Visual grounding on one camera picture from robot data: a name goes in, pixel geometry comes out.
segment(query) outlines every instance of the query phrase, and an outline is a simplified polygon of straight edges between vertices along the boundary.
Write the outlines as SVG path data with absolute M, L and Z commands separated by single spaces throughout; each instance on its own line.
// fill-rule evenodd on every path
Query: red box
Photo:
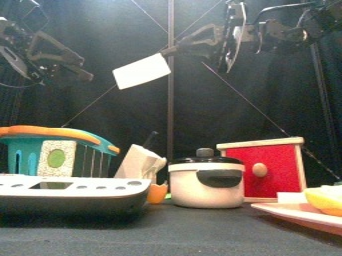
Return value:
M 245 164 L 246 202 L 277 202 L 277 192 L 304 191 L 303 144 L 304 138 L 292 137 L 217 145 L 222 156 L 237 158 Z

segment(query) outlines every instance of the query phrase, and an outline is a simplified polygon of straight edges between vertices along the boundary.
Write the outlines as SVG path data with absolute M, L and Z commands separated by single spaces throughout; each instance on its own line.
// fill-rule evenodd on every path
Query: pot lid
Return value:
M 176 159 L 170 162 L 173 164 L 185 164 L 185 163 L 234 163 L 244 164 L 241 160 L 230 157 L 214 156 L 214 150 L 212 148 L 200 148 L 197 150 L 196 157 L 184 157 Z

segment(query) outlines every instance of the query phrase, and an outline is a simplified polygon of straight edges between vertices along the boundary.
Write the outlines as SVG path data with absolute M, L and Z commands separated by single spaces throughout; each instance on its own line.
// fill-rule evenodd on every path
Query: black table surface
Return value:
M 130 219 L 0 216 L 0 255 L 342 255 L 342 237 L 245 203 L 192 209 L 172 200 Z

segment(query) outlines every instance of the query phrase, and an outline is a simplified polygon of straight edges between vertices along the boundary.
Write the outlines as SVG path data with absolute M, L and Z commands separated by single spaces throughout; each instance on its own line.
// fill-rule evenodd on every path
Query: wooden knob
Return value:
M 257 177 L 262 178 L 266 176 L 268 174 L 268 166 L 264 163 L 257 163 L 253 166 L 253 173 Z

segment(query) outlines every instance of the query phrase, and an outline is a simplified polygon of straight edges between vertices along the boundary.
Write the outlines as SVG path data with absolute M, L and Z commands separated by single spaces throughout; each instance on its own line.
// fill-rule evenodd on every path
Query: metal rod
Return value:
M 176 3 L 169 0 L 169 47 L 174 46 L 176 41 Z M 169 57 L 169 107 L 168 107 L 168 159 L 174 158 L 174 57 Z

